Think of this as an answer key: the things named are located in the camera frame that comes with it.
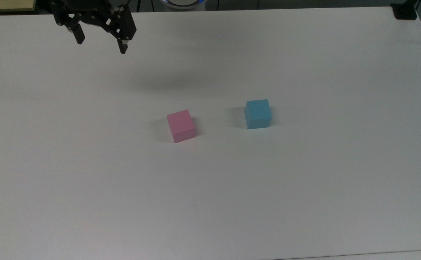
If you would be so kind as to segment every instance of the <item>cable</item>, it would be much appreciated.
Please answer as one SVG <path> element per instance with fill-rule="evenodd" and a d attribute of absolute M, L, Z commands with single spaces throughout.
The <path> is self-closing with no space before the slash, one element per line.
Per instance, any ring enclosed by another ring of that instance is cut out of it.
<path fill-rule="evenodd" d="M 139 13 L 139 6 L 141 5 L 141 0 L 138 0 L 138 3 L 136 3 L 136 12 Z"/>

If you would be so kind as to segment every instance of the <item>table surface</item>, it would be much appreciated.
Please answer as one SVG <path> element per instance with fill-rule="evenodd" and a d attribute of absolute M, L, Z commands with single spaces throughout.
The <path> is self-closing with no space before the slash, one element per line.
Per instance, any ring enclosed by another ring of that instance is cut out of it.
<path fill-rule="evenodd" d="M 304 258 L 305 260 L 421 260 L 421 251 Z"/>
<path fill-rule="evenodd" d="M 0 260 L 421 250 L 421 23 L 389 7 L 0 17 Z M 247 100 L 268 99 L 247 130 Z M 166 115 L 198 136 L 174 144 Z"/>
<path fill-rule="evenodd" d="M 36 0 L 0 0 L 0 12 L 34 10 Z"/>

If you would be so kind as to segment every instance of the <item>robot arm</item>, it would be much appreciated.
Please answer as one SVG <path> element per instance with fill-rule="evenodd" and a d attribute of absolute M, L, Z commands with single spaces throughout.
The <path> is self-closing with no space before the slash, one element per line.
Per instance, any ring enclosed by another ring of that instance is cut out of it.
<path fill-rule="evenodd" d="M 100 26 L 112 34 L 123 54 L 128 48 L 128 41 L 136 32 L 128 5 L 113 7 L 108 0 L 50 0 L 50 7 L 56 23 L 67 27 L 74 34 L 78 44 L 85 40 L 80 21 Z"/>

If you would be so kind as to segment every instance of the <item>pink cube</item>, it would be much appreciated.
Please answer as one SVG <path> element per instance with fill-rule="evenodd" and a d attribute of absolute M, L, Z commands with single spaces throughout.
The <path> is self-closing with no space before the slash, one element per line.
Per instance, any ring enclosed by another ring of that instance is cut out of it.
<path fill-rule="evenodd" d="M 196 129 L 188 110 L 167 115 L 174 143 L 196 137 Z"/>

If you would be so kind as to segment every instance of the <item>block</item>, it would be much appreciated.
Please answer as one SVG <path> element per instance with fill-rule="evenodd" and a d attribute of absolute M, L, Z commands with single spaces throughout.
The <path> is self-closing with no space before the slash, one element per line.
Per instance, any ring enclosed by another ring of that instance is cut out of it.
<path fill-rule="evenodd" d="M 247 129 L 268 127 L 271 121 L 268 99 L 248 101 L 245 104 L 244 115 Z"/>
<path fill-rule="evenodd" d="M 196 129 L 188 110 L 167 115 L 174 143 L 196 137 Z"/>

